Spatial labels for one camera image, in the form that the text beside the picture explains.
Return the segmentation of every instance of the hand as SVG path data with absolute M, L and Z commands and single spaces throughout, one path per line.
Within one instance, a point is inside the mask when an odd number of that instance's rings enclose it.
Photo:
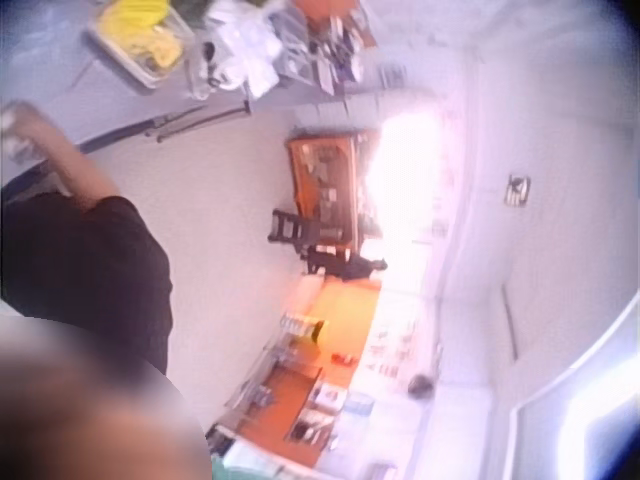
M 9 133 L 36 144 L 48 130 L 54 128 L 37 108 L 27 102 L 11 103 L 3 111 L 3 116 L 5 115 L 11 122 L 8 127 Z

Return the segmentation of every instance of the yellow object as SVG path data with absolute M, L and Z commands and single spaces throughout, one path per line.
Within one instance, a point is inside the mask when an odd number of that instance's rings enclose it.
M 151 57 L 159 68 L 170 68 L 182 54 L 183 45 L 180 39 L 158 22 L 147 26 L 131 23 L 126 16 L 122 15 L 123 3 L 146 2 L 121 0 L 106 9 L 98 21 L 100 32 L 118 44 L 134 60 L 141 62 L 141 58 Z
M 169 13 L 169 0 L 119 0 L 114 14 L 123 21 L 141 28 L 160 23 Z

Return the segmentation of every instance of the orange counter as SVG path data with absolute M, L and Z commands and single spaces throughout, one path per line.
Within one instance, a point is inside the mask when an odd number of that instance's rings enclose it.
M 272 389 L 275 403 L 252 408 L 252 421 L 244 422 L 238 433 L 258 447 L 313 467 L 320 457 L 317 446 L 286 440 L 298 413 L 315 383 L 314 374 L 322 368 L 324 382 L 348 388 L 357 364 L 346 367 L 331 362 L 333 353 L 360 357 L 364 350 L 380 294 L 379 285 L 369 280 L 343 283 L 327 278 L 307 315 L 325 321 L 318 347 L 297 345 L 298 358 L 309 363 L 309 372 L 283 372 L 277 367 L 265 385 Z

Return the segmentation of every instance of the white floor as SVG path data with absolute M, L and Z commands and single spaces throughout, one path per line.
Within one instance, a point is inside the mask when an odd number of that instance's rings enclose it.
M 279 320 L 301 262 L 267 243 L 274 207 L 293 208 L 281 114 L 134 137 L 93 157 L 166 250 L 174 285 L 168 377 L 209 428 Z

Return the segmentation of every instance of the black shirt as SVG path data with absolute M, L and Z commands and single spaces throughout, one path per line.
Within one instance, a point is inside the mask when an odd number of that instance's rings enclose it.
M 84 328 L 166 374 L 169 260 L 131 202 L 81 211 L 44 194 L 3 209 L 2 298 L 25 316 Z
M 351 253 L 349 260 L 326 252 L 317 252 L 310 248 L 307 261 L 313 269 L 324 267 L 325 275 L 333 275 L 344 281 L 369 278 L 373 272 L 373 262 L 361 257 L 357 253 Z

